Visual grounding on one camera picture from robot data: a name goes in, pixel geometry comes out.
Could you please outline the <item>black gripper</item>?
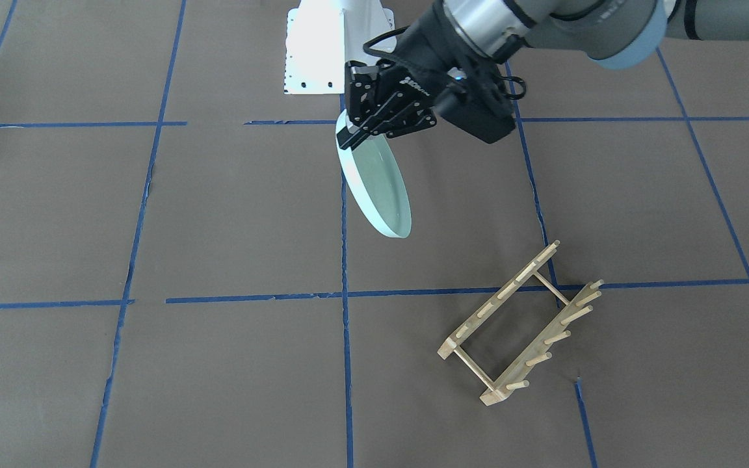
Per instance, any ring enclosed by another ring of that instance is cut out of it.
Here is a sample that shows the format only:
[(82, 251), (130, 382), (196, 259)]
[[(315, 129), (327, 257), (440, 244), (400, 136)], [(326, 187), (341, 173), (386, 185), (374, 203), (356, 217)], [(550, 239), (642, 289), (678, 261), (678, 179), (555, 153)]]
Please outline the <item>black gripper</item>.
[(369, 137), (398, 137), (433, 127), (440, 116), (435, 99), (458, 68), (479, 91), (479, 54), (458, 34), (445, 6), (432, 6), (407, 27), (375, 36), (363, 51), (377, 62), (345, 64), (345, 116), (337, 131), (341, 150), (354, 150)]

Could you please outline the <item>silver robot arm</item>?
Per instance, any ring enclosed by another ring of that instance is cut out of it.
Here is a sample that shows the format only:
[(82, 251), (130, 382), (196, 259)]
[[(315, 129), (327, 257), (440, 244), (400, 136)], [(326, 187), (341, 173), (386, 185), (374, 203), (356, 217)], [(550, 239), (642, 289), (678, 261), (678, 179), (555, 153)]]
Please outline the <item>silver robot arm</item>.
[(518, 50), (582, 51), (602, 68), (630, 68), (663, 38), (749, 41), (749, 1), (434, 1), (412, 24), (366, 41), (376, 59), (345, 65), (346, 115), (336, 139), (354, 150), (439, 118), (493, 144), (516, 127), (523, 93), (500, 65)]

